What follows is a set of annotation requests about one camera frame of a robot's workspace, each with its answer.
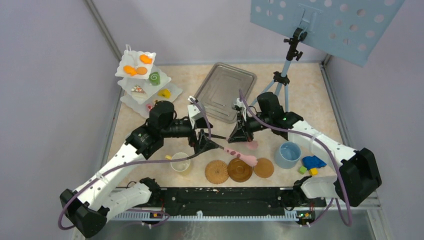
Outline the yellow cake wedge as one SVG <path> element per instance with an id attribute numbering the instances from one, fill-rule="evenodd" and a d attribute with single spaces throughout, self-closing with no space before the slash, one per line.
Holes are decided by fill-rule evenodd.
<path id="1" fill-rule="evenodd" d="M 171 93 L 171 91 L 169 89 L 164 88 L 164 89 L 159 90 L 157 92 L 157 95 L 159 97 L 162 97 L 162 98 L 165 98 L 165 99 L 170 99 L 171 96 L 172 96 L 172 93 Z"/>

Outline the round brown cookie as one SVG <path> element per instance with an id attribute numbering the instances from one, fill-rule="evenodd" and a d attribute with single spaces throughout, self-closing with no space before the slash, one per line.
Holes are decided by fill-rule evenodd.
<path id="1" fill-rule="evenodd" d="M 135 71 L 138 75 L 145 75 L 148 72 L 148 69 L 145 67 L 138 67 Z"/>

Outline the white strawberry cake slice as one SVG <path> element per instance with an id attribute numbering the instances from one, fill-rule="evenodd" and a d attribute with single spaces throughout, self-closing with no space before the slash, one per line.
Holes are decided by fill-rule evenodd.
<path id="1" fill-rule="evenodd" d="M 145 99 L 148 96 L 147 93 L 144 91 L 144 89 L 137 84 L 131 88 L 130 92 L 134 98 Z"/>

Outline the metal serving tray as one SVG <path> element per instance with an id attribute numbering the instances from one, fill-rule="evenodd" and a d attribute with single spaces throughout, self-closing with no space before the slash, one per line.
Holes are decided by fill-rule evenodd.
<path id="1" fill-rule="evenodd" d="M 256 74 L 218 62 L 213 65 L 194 97 L 205 107 L 206 113 L 224 123 L 236 121 L 233 109 L 239 90 L 248 97 L 257 80 Z"/>

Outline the yellow transparent cup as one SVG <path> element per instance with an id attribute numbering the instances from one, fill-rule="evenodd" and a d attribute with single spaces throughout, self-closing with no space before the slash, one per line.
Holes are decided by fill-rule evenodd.
<path id="1" fill-rule="evenodd" d="M 167 160 L 176 160 L 176 159 L 183 159 L 183 158 L 188 158 L 189 155 L 187 153 L 184 152 L 178 152 L 175 153 L 173 156 L 171 155 L 166 155 L 165 158 Z M 190 173 L 190 171 L 192 170 L 192 162 L 190 159 L 186 159 L 184 161 L 175 161 L 175 162 L 171 162 L 170 163 L 171 168 L 179 173 L 182 176 L 186 176 Z"/>

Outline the woven rattan coaster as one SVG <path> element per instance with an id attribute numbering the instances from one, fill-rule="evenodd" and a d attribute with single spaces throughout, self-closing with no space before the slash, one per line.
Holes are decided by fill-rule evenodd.
<path id="1" fill-rule="evenodd" d="M 206 165 L 204 174 L 208 182 L 223 184 L 229 178 L 228 165 L 222 160 L 213 160 Z"/>

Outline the light blue mug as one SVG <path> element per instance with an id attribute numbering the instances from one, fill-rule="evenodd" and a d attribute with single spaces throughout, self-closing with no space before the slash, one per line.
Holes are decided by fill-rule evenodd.
<path id="1" fill-rule="evenodd" d="M 294 142 L 287 141 L 280 145 L 274 153 L 274 162 L 282 169 L 293 168 L 302 156 L 302 150 Z"/>

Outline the light wooden round coaster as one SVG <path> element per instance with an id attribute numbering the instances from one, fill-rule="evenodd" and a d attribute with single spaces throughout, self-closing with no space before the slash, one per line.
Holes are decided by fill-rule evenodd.
<path id="1" fill-rule="evenodd" d="M 258 158 L 253 172 L 260 178 L 269 178 L 274 173 L 274 164 L 267 158 Z"/>

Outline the light blue tripod stand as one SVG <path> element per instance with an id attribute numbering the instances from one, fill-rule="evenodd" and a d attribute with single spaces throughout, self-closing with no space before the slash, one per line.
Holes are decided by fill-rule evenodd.
<path id="1" fill-rule="evenodd" d="M 280 95 L 281 89 L 284 86 L 284 109 L 289 111 L 289 83 L 290 79 L 288 77 L 289 67 L 293 60 L 299 61 L 303 56 L 303 52 L 299 51 L 298 45 L 303 42 L 307 37 L 308 32 L 300 27 L 297 27 L 290 38 L 285 38 L 284 43 L 289 44 L 289 49 L 285 57 L 285 63 L 281 72 L 275 71 L 273 73 L 273 80 L 264 88 L 261 93 L 267 92 L 274 84 L 276 84 L 276 89 L 274 94 L 278 97 Z"/>

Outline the pink cat-paw tongs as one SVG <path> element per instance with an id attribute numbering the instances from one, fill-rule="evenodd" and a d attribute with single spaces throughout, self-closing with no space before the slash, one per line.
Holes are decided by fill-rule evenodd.
<path id="1" fill-rule="evenodd" d="M 242 160 L 243 162 L 248 164 L 250 167 L 255 167 L 259 162 L 258 159 L 253 155 L 243 154 L 243 153 L 241 153 L 237 150 L 234 150 L 234 149 L 231 149 L 231 148 L 228 148 L 228 147 L 224 147 L 224 146 L 222 146 L 222 145 L 220 145 L 216 142 L 214 142 L 214 144 L 216 144 L 217 147 L 219 149 L 223 150 L 225 153 Z"/>

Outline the green toy cube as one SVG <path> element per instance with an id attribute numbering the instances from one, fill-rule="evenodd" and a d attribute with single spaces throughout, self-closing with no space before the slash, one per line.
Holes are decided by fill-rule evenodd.
<path id="1" fill-rule="evenodd" d="M 305 174 L 307 171 L 308 171 L 308 169 L 307 169 L 305 166 L 301 166 L 301 167 L 298 169 L 298 172 L 299 172 L 301 175 Z"/>

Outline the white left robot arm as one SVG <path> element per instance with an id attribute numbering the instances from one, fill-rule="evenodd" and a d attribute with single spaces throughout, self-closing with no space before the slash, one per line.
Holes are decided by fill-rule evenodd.
<path id="1" fill-rule="evenodd" d="M 164 146 L 166 138 L 187 138 L 194 149 L 193 155 L 177 158 L 176 162 L 193 159 L 207 151 L 213 126 L 205 107 L 194 97 L 188 100 L 188 115 L 183 118 L 176 117 L 172 102 L 157 102 L 145 123 L 126 137 L 106 165 L 76 189 L 65 189 L 59 196 L 62 210 L 58 228 L 63 231 L 76 228 L 85 238 L 91 238 L 115 216 L 137 205 L 156 206 L 161 194 L 151 178 L 121 192 L 113 193 L 113 190 L 138 165 L 167 163 L 166 159 L 150 159 Z"/>

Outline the dark wooden round coaster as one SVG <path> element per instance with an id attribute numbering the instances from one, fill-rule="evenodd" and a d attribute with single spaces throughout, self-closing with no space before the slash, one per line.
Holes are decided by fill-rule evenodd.
<path id="1" fill-rule="evenodd" d="M 229 177 L 238 183 L 249 180 L 253 174 L 253 168 L 239 158 L 232 159 L 227 166 Z"/>

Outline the orange fish pastry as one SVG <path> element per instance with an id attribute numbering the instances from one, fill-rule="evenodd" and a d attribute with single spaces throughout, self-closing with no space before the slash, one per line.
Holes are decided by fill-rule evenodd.
<path id="1" fill-rule="evenodd" d="M 152 64 L 153 63 L 153 59 L 152 58 L 150 58 L 148 55 L 146 55 L 146 54 L 141 54 L 140 56 L 139 56 L 139 59 L 140 59 L 140 61 L 143 63 L 143 64 L 145 64 L 145 65 L 149 65 L 149 64 Z"/>
<path id="2" fill-rule="evenodd" d="M 134 67 L 130 66 L 130 65 L 125 65 L 125 66 L 123 67 L 123 71 L 124 71 L 126 74 L 130 75 L 130 76 L 135 76 L 135 75 L 137 75 L 137 71 L 136 71 L 136 69 L 135 69 Z"/>

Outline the white three-tier dessert stand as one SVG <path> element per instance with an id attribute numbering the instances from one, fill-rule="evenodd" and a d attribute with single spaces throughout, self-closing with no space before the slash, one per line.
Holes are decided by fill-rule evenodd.
<path id="1" fill-rule="evenodd" d="M 148 55 L 152 58 L 152 64 L 143 64 L 139 57 L 140 55 Z M 152 104 L 153 106 L 159 101 L 173 102 L 183 92 L 183 89 L 171 83 L 172 78 L 155 65 L 156 53 L 149 51 L 133 50 L 129 44 L 125 46 L 125 50 L 121 56 L 119 66 L 116 70 L 115 76 L 121 79 L 117 84 L 125 91 L 124 96 L 120 101 L 131 108 L 136 113 L 140 114 L 143 118 L 149 116 L 146 105 Z M 123 71 L 124 66 L 132 66 L 135 69 L 139 67 L 147 68 L 148 72 L 145 75 L 130 76 Z M 152 72 L 160 73 L 160 85 L 153 86 L 149 82 L 149 75 Z M 131 95 L 131 89 L 134 85 L 139 85 L 147 93 L 146 98 L 137 98 Z M 170 99 L 166 99 L 157 95 L 158 91 L 162 89 L 169 89 L 171 91 Z"/>

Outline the light blue perforated board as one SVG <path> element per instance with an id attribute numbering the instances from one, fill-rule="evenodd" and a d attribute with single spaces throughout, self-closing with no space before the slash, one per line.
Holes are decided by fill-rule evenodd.
<path id="1" fill-rule="evenodd" d="M 403 0 L 253 0 L 250 21 L 363 67 Z"/>

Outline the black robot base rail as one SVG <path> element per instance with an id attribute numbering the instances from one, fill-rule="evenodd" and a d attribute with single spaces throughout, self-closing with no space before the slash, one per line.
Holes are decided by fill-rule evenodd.
<path id="1" fill-rule="evenodd" d="M 307 198 L 298 189 L 280 187 L 168 187 L 153 192 L 141 208 L 158 208 L 171 216 L 282 216 L 296 207 L 326 207 L 321 198 Z"/>

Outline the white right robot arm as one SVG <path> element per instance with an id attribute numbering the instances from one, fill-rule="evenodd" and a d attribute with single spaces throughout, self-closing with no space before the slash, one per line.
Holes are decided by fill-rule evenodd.
<path id="1" fill-rule="evenodd" d="M 299 206 L 307 206 L 314 198 L 338 198 L 350 207 L 359 206 L 382 185 L 374 153 L 339 143 L 312 127 L 303 117 L 285 111 L 278 97 L 265 92 L 257 97 L 260 111 L 253 113 L 243 94 L 234 101 L 236 126 L 229 143 L 251 142 L 254 133 L 270 129 L 275 135 L 308 149 L 336 173 L 335 176 L 312 176 L 293 192 Z"/>

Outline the green swirl roll cake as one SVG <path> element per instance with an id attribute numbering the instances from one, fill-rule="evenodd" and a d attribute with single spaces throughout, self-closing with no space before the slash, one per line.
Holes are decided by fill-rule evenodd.
<path id="1" fill-rule="evenodd" d="M 161 76 L 158 71 L 152 72 L 148 78 L 152 86 L 159 86 L 161 84 Z"/>

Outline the yellow toy cube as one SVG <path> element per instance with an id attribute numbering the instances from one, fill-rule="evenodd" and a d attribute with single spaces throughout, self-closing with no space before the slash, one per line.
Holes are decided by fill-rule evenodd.
<path id="1" fill-rule="evenodd" d="M 311 176 L 316 176 L 319 173 L 319 170 L 316 167 L 314 167 L 314 168 L 310 168 L 308 172 Z"/>

